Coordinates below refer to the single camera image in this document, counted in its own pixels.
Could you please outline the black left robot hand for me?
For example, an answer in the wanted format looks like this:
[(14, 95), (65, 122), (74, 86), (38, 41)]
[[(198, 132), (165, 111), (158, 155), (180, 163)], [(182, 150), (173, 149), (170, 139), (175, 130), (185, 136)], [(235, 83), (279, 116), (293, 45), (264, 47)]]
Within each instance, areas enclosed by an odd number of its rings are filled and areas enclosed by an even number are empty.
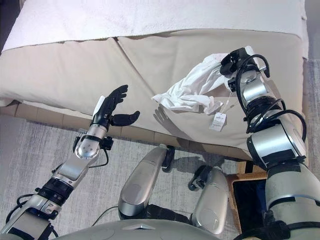
[(125, 127), (132, 125), (140, 116), (140, 112), (133, 114), (116, 114), (113, 111), (119, 103), (127, 96), (128, 85), (122, 85), (113, 90), (108, 97), (101, 96), (93, 111), (90, 125), (101, 125), (107, 130), (109, 126)]

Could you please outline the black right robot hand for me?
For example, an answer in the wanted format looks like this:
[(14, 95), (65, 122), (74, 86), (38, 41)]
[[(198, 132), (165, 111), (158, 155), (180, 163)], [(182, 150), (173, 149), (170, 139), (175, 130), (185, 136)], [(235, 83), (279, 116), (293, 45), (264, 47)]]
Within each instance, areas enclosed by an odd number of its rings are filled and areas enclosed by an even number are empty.
[(240, 68), (243, 62), (254, 53), (253, 48), (249, 45), (233, 50), (220, 62), (220, 74), (223, 76), (232, 75)]

